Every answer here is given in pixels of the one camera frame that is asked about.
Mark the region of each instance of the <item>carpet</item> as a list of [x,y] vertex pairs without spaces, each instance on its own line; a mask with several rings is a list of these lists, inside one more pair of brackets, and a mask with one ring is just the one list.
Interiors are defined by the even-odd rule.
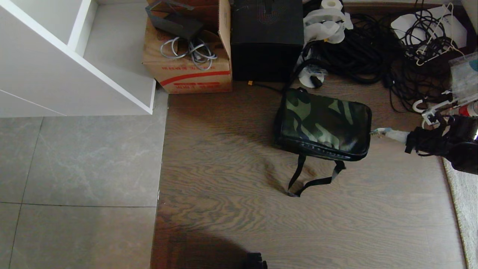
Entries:
[[468,269],[478,268],[478,176],[456,171],[443,160]]

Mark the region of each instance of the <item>black bag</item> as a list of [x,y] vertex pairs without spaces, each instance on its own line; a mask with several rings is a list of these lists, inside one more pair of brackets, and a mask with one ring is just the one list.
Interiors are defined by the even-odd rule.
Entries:
[[[372,111],[362,103],[317,96],[302,88],[283,91],[274,121],[274,142],[299,155],[297,170],[289,182],[289,196],[300,197],[310,186],[330,184],[345,169],[343,161],[363,159],[370,146],[371,118]],[[291,193],[307,156],[335,161],[334,172]]]

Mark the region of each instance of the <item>wood grain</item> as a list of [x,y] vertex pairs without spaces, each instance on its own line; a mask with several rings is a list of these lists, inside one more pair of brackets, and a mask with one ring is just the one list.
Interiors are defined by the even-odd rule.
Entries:
[[[329,76],[312,92],[367,104],[373,128],[420,123],[393,113],[379,84]],[[441,162],[396,141],[374,137],[332,184],[285,195],[297,156],[272,146],[279,101],[245,82],[228,94],[170,96],[152,268],[233,269],[254,251],[272,269],[464,268]],[[299,182],[332,168],[308,158]]]

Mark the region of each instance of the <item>black speaker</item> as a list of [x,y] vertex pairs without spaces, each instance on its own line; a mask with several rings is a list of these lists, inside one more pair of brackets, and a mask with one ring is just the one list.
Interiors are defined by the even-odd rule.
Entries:
[[232,11],[233,78],[286,82],[304,46],[302,0],[235,0]]

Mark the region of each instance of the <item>black strap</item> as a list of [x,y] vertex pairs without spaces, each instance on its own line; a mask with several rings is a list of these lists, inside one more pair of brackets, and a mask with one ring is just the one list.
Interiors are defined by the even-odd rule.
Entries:
[[295,170],[295,173],[292,176],[291,181],[289,182],[289,188],[287,189],[287,194],[291,197],[300,197],[302,192],[305,189],[309,188],[310,186],[330,184],[342,170],[346,169],[343,161],[335,161],[335,168],[334,168],[334,172],[332,172],[331,177],[323,178],[323,179],[314,179],[312,181],[309,181],[302,187],[302,189],[296,191],[295,193],[292,193],[290,192],[290,189],[292,185],[294,185],[295,181],[299,178],[300,174],[302,173],[302,168],[304,167],[305,158],[306,158],[305,155],[299,155],[299,160],[297,162],[297,169]]

